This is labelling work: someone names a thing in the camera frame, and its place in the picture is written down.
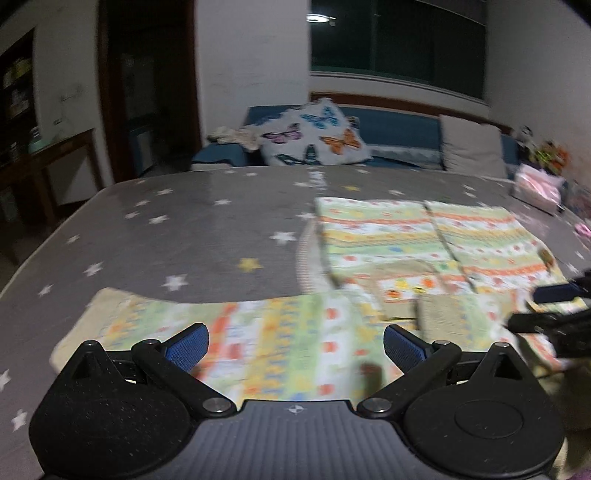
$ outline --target ceiling light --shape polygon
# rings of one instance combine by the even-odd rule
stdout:
[[[306,20],[310,23],[327,23],[330,21],[330,17],[320,14],[308,14],[306,15]]]

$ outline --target orange butterfly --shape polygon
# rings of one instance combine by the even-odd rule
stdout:
[[[355,138],[355,134],[350,128],[345,130],[342,140],[335,137],[320,137],[320,139],[330,147],[332,153],[337,155],[342,155],[345,147],[361,148],[361,143]]]

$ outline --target butterfly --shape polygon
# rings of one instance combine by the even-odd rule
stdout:
[[[312,144],[306,147],[306,151],[304,152],[304,157],[302,160],[298,160],[297,158],[294,158],[290,155],[285,155],[283,153],[275,155],[275,158],[288,165],[320,165],[320,162],[317,158],[316,147]]]
[[[320,139],[330,147],[330,151],[337,155],[342,155],[345,152],[345,147],[361,148],[361,143],[353,131],[348,128],[343,134],[343,139],[334,137],[320,137]]]
[[[323,116],[316,116],[304,113],[303,115],[300,115],[300,117],[320,130],[326,130],[326,124],[333,125],[334,127],[339,126],[339,119],[335,117],[335,111],[331,107],[325,106],[322,110],[322,115]]]
[[[356,130],[359,130],[359,117],[357,116],[348,116],[346,117],[347,121],[349,122],[349,125],[351,126],[351,128],[354,128]]]
[[[289,140],[299,140],[303,135],[300,132],[300,124],[291,124],[284,132],[269,132],[261,136],[268,138],[273,143],[283,144]]]
[[[259,118],[259,120],[257,120],[254,123],[254,125],[260,126],[262,124],[266,124],[267,122],[269,122],[271,120],[277,120],[278,118],[281,118],[281,115],[283,115],[283,113],[275,113],[273,115],[264,116],[263,118]]]

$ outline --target gray pillow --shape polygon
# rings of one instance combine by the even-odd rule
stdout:
[[[463,118],[441,115],[441,151],[447,171],[506,179],[501,131]]]

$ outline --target metal screw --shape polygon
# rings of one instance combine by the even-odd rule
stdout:
[[[372,397],[364,400],[363,406],[373,413],[384,413],[392,407],[392,402],[385,398]]]
[[[232,403],[226,398],[212,397],[203,402],[203,408],[211,413],[224,413],[232,408]]]

